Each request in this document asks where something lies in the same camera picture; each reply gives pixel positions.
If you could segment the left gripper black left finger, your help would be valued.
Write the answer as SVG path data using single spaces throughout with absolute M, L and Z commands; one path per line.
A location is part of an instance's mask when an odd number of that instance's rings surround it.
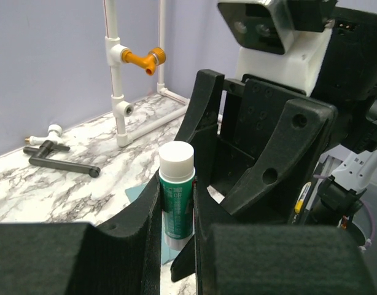
M 0 294 L 159 294 L 160 183 L 94 226 L 0 224 Z

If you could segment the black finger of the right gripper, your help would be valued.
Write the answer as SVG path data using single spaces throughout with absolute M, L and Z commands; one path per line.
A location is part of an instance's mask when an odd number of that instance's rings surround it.
M 174 138 L 193 146 L 194 166 L 200 184 L 211 182 L 224 80 L 224 74 L 210 69 L 197 72 L 188 108 Z

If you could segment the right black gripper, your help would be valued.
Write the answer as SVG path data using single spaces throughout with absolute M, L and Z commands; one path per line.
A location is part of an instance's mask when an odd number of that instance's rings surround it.
M 319 187 L 307 223 L 361 206 L 377 164 L 377 14 L 337 6 L 220 6 L 240 45 L 219 135 L 221 206 L 242 223 L 287 224 L 320 156 L 358 156 Z

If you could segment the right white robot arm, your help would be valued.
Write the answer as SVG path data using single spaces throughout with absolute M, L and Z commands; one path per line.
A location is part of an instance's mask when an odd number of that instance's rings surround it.
M 219 1 L 240 44 L 236 76 L 201 70 L 177 134 L 194 147 L 199 186 L 243 222 L 303 211 L 322 153 L 350 150 L 320 183 L 308 222 L 362 206 L 377 167 L 377 14 L 335 1 Z

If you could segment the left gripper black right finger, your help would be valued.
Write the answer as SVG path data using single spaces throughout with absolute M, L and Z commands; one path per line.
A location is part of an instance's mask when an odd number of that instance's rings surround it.
M 353 238 L 327 226 L 240 224 L 199 181 L 195 234 L 171 265 L 196 276 L 198 294 L 376 294 Z

